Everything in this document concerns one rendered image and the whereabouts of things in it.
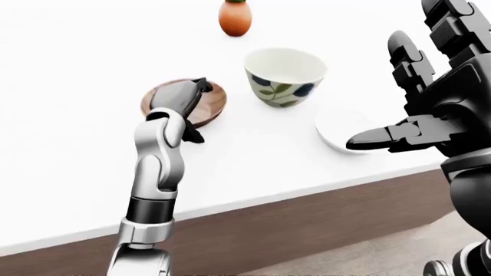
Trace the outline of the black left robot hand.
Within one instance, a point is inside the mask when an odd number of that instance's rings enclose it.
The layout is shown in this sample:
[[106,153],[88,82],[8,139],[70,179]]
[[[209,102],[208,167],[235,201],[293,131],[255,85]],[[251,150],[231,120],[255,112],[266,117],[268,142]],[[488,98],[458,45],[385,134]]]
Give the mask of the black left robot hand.
[[195,144],[204,143],[202,135],[189,121],[189,115],[195,110],[202,94],[209,93],[213,86],[205,77],[194,80],[182,80],[157,89],[150,101],[150,113],[146,115],[146,121],[156,120],[169,115],[157,115],[153,112],[156,108],[163,107],[177,112],[185,123],[182,140]]

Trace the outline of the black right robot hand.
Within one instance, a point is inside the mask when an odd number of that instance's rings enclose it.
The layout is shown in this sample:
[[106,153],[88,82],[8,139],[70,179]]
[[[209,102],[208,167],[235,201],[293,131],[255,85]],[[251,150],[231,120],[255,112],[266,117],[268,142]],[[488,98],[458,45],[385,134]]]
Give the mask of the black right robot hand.
[[491,22],[467,0],[421,0],[421,6],[450,70],[434,80],[425,53],[395,31],[387,47],[408,117],[354,135],[347,149],[400,153],[434,146],[451,158],[491,147]]

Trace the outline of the brown wooden bowl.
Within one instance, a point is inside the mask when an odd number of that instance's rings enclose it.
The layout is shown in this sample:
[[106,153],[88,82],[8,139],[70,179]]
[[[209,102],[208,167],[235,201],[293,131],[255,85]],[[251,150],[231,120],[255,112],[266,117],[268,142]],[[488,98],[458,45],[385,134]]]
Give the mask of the brown wooden bowl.
[[[146,116],[150,112],[150,102],[154,94],[161,87],[187,80],[188,79],[171,80],[148,91],[140,102],[142,114]],[[212,91],[202,95],[199,103],[196,105],[193,112],[188,116],[189,121],[195,128],[204,127],[206,124],[216,119],[222,113],[227,103],[227,95],[223,88],[215,82],[209,82],[213,87]]]

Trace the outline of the orange egg-shaped vase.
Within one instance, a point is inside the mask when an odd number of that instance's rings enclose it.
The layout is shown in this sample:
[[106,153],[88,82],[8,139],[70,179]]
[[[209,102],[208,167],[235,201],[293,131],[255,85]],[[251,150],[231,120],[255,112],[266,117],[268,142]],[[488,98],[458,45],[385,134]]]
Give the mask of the orange egg-shaped vase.
[[246,34],[252,25],[252,11],[246,0],[224,0],[219,9],[219,25],[228,36]]

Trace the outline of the white leaf-patterned bowl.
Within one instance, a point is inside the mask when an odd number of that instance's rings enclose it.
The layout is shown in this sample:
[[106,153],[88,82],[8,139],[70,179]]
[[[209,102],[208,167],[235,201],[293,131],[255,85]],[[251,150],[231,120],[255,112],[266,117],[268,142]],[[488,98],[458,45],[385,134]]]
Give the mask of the white leaf-patterned bowl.
[[328,71],[314,54],[292,48],[262,48],[246,55],[243,66],[254,95],[277,108],[305,101]]

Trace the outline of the plain white bowl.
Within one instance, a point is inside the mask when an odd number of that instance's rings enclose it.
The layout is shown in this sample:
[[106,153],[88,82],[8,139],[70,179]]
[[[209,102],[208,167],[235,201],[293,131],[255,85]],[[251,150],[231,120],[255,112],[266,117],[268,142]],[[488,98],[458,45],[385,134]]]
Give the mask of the plain white bowl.
[[347,149],[345,144],[353,136],[364,130],[378,126],[366,115],[353,110],[320,110],[315,118],[315,128],[321,139],[332,149],[346,154],[368,155],[380,150],[360,151]]

